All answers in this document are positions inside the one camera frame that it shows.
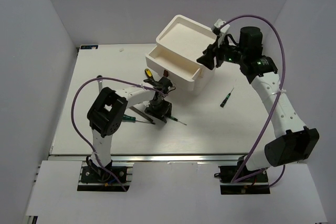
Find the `precision screwdriver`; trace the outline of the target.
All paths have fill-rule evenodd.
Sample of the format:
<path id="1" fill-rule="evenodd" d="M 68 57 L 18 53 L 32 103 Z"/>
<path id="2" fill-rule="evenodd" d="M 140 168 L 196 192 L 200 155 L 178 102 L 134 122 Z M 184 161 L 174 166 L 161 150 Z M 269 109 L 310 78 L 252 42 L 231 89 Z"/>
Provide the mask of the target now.
<path id="1" fill-rule="evenodd" d="M 187 124 L 186 123 L 184 123 L 184 122 L 181 122 L 179 119 L 177 119 L 177 118 L 175 118 L 175 117 L 173 117 L 173 116 L 168 116 L 168 118 L 169 119 L 171 119 L 171 120 L 173 120 L 173 121 L 175 121 L 175 122 L 179 122 L 179 123 L 181 123 L 181 124 L 183 124 L 183 125 L 186 125 L 187 126 Z"/>
<path id="2" fill-rule="evenodd" d="M 231 96 L 233 90 L 234 90 L 234 87 L 231 89 L 231 91 L 227 94 L 227 96 L 226 96 L 226 97 L 224 98 L 224 100 L 221 102 L 221 104 L 220 104 L 220 107 L 221 107 L 221 108 L 223 108 L 223 107 L 226 105 L 226 103 L 227 103 L 227 101 L 229 100 L 229 98 L 230 98 L 230 96 Z"/>

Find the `white drawer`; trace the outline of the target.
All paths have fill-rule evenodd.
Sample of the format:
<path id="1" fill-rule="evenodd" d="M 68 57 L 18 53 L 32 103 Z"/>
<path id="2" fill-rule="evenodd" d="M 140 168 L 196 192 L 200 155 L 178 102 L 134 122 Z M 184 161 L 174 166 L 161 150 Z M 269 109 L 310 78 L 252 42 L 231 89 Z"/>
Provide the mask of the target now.
<path id="1" fill-rule="evenodd" d="M 168 78 L 180 86 L 193 85 L 201 74 L 198 64 L 163 47 L 156 46 L 145 58 L 150 69 L 162 76 L 168 72 Z"/>

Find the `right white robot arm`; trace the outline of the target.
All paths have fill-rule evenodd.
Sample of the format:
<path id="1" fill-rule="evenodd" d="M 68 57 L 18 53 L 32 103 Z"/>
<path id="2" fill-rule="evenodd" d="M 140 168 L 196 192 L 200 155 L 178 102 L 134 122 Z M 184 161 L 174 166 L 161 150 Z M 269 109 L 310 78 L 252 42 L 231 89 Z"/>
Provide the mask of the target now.
<path id="1" fill-rule="evenodd" d="M 274 61 L 262 53 L 261 30 L 253 26 L 241 28 L 238 42 L 234 42 L 232 35 L 223 28 L 213 27 L 212 32 L 216 40 L 207 46 L 197 62 L 211 70 L 223 62 L 238 64 L 241 73 L 259 95 L 274 129 L 273 141 L 261 151 L 243 157 L 237 168 L 238 177 L 247 182 L 255 177 L 257 170 L 306 160 L 320 135 L 317 129 L 307 127 L 280 87 L 281 80 Z"/>

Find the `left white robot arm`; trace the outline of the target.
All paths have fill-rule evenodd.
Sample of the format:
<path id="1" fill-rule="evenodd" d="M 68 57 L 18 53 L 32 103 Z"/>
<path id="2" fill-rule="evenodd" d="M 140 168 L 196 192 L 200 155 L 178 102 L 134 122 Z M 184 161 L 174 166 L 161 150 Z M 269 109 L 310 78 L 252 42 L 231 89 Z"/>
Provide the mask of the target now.
<path id="1" fill-rule="evenodd" d="M 104 182 L 110 178 L 112 135 L 121 126 L 126 109 L 148 102 L 144 113 L 166 123 L 172 113 L 172 104 L 164 97 L 172 88 L 172 82 L 162 77 L 159 81 L 146 79 L 125 89 L 106 87 L 100 91 L 87 114 L 94 148 L 87 163 L 98 181 Z"/>

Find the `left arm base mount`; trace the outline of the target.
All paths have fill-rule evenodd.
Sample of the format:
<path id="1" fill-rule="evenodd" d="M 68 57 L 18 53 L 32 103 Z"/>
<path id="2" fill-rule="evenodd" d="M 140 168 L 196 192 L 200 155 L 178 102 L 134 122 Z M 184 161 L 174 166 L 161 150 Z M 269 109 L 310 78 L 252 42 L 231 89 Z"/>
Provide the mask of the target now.
<path id="1" fill-rule="evenodd" d="M 109 173 L 100 177 L 88 165 L 82 166 L 77 191 L 97 191 L 97 192 L 122 192 L 128 191 L 131 180 L 133 168 L 127 166 L 112 166 L 111 171 L 116 175 L 122 186 Z"/>

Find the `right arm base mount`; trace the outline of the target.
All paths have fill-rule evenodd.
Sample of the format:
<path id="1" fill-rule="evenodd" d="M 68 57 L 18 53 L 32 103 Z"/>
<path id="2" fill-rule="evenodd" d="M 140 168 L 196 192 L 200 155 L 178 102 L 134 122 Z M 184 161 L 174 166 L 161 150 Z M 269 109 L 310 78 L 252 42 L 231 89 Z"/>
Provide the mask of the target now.
<path id="1" fill-rule="evenodd" d="M 237 166 L 219 166 L 219 172 L 214 174 L 214 178 L 219 179 L 220 193 L 222 195 L 268 195 L 270 194 L 268 176 L 266 171 L 256 172 L 243 169 L 236 180 L 231 183 L 234 175 L 238 171 Z"/>

